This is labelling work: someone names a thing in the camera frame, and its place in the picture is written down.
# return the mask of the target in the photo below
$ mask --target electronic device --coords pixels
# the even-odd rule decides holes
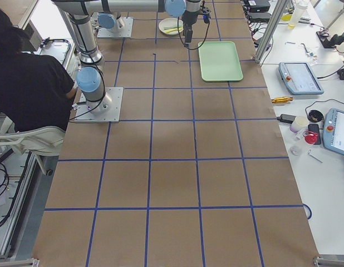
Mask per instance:
[[[277,117],[277,120],[280,121],[280,122],[292,124],[292,122],[294,121],[295,118],[296,117],[293,116],[293,115],[281,114],[279,117]]]
[[[294,95],[321,95],[324,90],[307,62],[281,62],[281,78]]]
[[[268,23],[271,18],[271,14],[268,12],[261,12],[261,13],[248,13],[249,22],[264,22]]]
[[[316,123],[311,123],[308,125],[308,130],[318,134],[317,142],[315,142],[314,144],[320,145],[322,143],[322,139],[321,139],[321,133],[319,132],[319,125],[317,125]]]
[[[324,147],[344,155],[344,111],[331,108],[324,120]]]
[[[270,9],[268,0],[244,0],[248,12],[267,12]]]
[[[31,20],[26,25],[24,31],[26,32],[29,39],[23,39],[22,51],[34,52],[37,51],[42,43],[42,37],[38,30],[35,28]]]

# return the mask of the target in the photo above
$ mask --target dark hair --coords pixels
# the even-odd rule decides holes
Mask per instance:
[[[14,27],[10,18],[0,9],[0,55],[20,53],[25,31]]]

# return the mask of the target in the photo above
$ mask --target white plate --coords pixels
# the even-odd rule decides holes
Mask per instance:
[[[180,28],[182,28],[179,31],[182,34],[182,31],[183,31],[183,21],[179,20],[178,26]],[[175,31],[172,31],[172,32],[165,32],[167,30],[164,30],[164,28],[167,28],[167,27],[176,27],[177,28],[177,18],[166,18],[166,19],[162,20],[159,23],[159,29],[165,35],[176,35],[176,34],[178,34],[177,29]]]

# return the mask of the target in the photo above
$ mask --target black smartphone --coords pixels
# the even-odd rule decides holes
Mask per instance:
[[[308,124],[308,130],[318,134],[317,142],[315,142],[314,144],[320,145],[322,143],[322,137],[321,137],[321,134],[319,133],[319,126],[316,123]]]

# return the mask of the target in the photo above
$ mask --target tablet screen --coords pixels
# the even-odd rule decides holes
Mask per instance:
[[[306,64],[292,63],[286,64],[289,75],[297,92],[318,92],[318,86],[314,81],[313,75],[310,73]]]
[[[337,113],[333,147],[344,151],[344,113]]]

